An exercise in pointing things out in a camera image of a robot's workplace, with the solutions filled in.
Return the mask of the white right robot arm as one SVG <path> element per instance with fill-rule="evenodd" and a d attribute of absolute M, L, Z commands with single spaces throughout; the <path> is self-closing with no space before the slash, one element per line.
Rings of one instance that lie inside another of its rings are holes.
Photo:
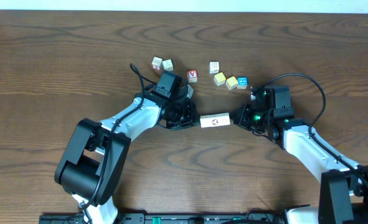
<path fill-rule="evenodd" d="M 246 104 L 230 118 L 296 157 L 319 182 L 319 205 L 287 208 L 285 223 L 368 223 L 368 166 L 341 154 L 295 118 L 290 104 Z"/>

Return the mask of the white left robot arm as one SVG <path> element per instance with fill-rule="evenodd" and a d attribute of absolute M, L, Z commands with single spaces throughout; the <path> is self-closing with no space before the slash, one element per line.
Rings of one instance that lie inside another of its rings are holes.
<path fill-rule="evenodd" d="M 113 194 L 128 149 L 142 132 L 166 122 L 166 129 L 198 125 L 194 102 L 138 93 L 126 109 L 99 122 L 81 120 L 56 168 L 54 180 L 78 202 L 86 223 L 114 223 Z"/>

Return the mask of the white block violin picture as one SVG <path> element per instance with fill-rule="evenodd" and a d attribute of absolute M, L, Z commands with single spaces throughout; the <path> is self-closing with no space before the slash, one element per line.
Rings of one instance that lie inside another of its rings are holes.
<path fill-rule="evenodd" d="M 210 115 L 210 125 L 218 126 L 220 124 L 220 117 L 221 117 L 221 114 Z"/>

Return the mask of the white block table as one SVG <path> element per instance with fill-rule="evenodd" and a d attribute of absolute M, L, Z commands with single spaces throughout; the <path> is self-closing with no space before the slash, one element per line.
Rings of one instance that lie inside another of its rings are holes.
<path fill-rule="evenodd" d="M 200 117 L 201 128 L 209 128 L 211 127 L 211 121 L 209 115 L 203 115 Z"/>

